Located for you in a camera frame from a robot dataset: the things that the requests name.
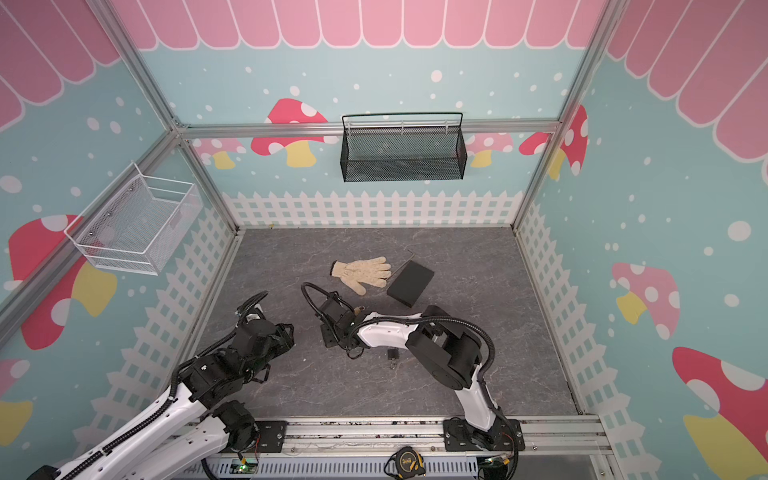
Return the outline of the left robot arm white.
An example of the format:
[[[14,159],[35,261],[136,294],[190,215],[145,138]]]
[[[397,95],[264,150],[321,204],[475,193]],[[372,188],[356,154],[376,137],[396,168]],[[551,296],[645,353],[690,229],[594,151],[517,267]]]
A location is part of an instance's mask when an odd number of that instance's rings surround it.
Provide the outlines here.
[[[74,460],[43,465],[34,479],[167,479],[223,450],[257,452],[258,422],[233,394],[268,380],[271,361],[295,345],[294,327],[274,324],[259,292],[236,309],[235,327],[179,364],[169,386],[137,416]]]

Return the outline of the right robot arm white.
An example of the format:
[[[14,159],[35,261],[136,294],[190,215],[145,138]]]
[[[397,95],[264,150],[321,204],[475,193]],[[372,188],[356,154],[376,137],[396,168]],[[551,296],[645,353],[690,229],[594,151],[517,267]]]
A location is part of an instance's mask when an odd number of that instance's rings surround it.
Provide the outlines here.
[[[321,321],[326,347],[339,347],[350,359],[373,348],[407,350],[441,385],[452,390],[463,415],[443,422],[445,449],[452,452],[525,450],[520,423],[505,416],[493,400],[485,373],[496,349],[478,325],[436,306],[411,316],[367,313],[336,291],[304,282],[301,292]]]

